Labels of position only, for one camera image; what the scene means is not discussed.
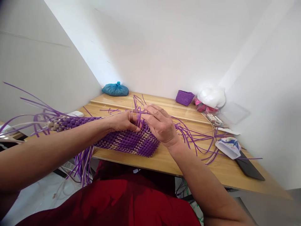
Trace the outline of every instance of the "wooden table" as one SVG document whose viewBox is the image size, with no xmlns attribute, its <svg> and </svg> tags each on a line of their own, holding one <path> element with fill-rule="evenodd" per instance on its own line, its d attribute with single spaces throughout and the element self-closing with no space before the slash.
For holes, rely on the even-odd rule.
<svg viewBox="0 0 301 226">
<path fill-rule="evenodd" d="M 115 110 L 116 108 L 119 108 L 120 110 L 132 109 L 132 96 L 134 94 L 142 97 L 141 94 L 137 93 L 130 93 L 129 96 L 126 97 L 111 97 L 103 94 L 91 100 L 91 102 L 87 104 L 85 108 L 92 114 L 92 116 L 109 116 L 109 113 L 107 111 L 100 110 L 108 110 L 109 108 L 113 110 Z M 195 131 L 202 133 L 208 132 L 208 134 L 210 134 L 209 131 L 212 130 L 211 124 L 208 123 L 208 121 L 202 116 L 201 113 L 195 111 L 195 107 L 193 105 L 185 107 L 176 103 L 172 99 L 150 95 L 144 95 L 144 99 L 147 103 L 154 103 L 163 107 L 170 115 L 181 117 L 182 119 L 186 118 L 187 120 L 183 120 L 185 121 L 187 127 Z M 80 108 L 79 111 L 84 113 L 85 116 L 90 116 L 83 107 Z M 210 146 L 210 141 L 201 141 L 198 143 L 198 145 L 202 148 L 208 149 Z M 252 158 L 247 150 L 243 149 L 242 151 L 248 158 Z M 198 152 L 198 158 L 203 159 L 205 156 L 207 157 L 207 155 Z M 159 146 L 159 148 L 151 158 L 145 158 L 138 155 L 101 148 L 95 149 L 93 158 L 126 164 L 142 169 L 154 170 L 174 176 L 183 176 L 181 170 L 169 154 L 168 150 L 162 144 Z M 291 199 L 289 194 L 284 191 L 283 188 L 281 188 L 281 186 L 258 163 L 258 161 L 251 160 L 251 162 L 263 175 L 266 181 L 259 181 L 246 177 L 235 161 L 221 155 L 218 155 L 214 162 L 208 167 L 225 187 Z"/>
</svg>

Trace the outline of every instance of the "woven basket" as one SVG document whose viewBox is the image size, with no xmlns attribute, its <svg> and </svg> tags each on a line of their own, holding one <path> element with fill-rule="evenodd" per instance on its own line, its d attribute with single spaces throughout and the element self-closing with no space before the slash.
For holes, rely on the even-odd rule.
<svg viewBox="0 0 301 226">
<path fill-rule="evenodd" d="M 193 98 L 194 98 L 193 93 L 179 90 L 176 97 L 176 102 L 188 106 L 192 102 Z"/>
<path fill-rule="evenodd" d="M 57 132 L 72 129 L 87 122 L 101 119 L 100 117 L 66 117 L 63 116 L 49 124 L 49 128 Z M 160 144 L 160 141 L 151 133 L 148 125 L 144 123 L 139 132 L 130 130 L 116 131 L 97 141 L 94 146 L 111 149 L 144 157 L 151 157 Z"/>
</svg>

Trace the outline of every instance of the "blue plastic bag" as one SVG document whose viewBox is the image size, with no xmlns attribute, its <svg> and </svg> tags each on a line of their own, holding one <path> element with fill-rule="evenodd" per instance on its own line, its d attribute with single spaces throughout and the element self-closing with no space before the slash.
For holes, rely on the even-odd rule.
<svg viewBox="0 0 301 226">
<path fill-rule="evenodd" d="M 110 96 L 127 96 L 129 94 L 129 89 L 120 85 L 120 81 L 117 84 L 106 84 L 101 91 Z"/>
</svg>

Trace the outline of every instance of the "hand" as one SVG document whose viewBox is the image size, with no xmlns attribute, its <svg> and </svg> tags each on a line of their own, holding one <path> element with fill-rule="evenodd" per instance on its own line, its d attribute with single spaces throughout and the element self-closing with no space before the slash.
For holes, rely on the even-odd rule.
<svg viewBox="0 0 301 226">
<path fill-rule="evenodd" d="M 180 140 L 172 118 L 161 107 L 150 104 L 144 109 L 148 114 L 142 114 L 143 118 L 151 129 L 152 134 L 166 147 L 170 147 Z"/>
<path fill-rule="evenodd" d="M 105 120 L 108 122 L 110 132 L 123 130 L 140 131 L 140 128 L 134 125 L 138 120 L 137 116 L 129 111 L 109 116 Z"/>
</svg>

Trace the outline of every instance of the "pink object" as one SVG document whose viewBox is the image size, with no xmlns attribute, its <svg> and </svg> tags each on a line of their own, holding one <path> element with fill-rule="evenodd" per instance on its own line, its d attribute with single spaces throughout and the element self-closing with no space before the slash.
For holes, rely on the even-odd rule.
<svg viewBox="0 0 301 226">
<path fill-rule="evenodd" d="M 193 93 L 179 90 L 176 97 L 176 102 L 188 106 L 192 102 L 193 98 L 194 98 Z"/>
<path fill-rule="evenodd" d="M 194 103 L 197 107 L 197 111 L 199 112 L 209 112 L 209 113 L 215 113 L 215 112 L 218 112 L 218 109 L 215 109 L 215 108 L 212 108 L 212 107 L 209 107 L 205 104 L 203 104 L 198 98 L 195 98 L 194 99 Z"/>
</svg>

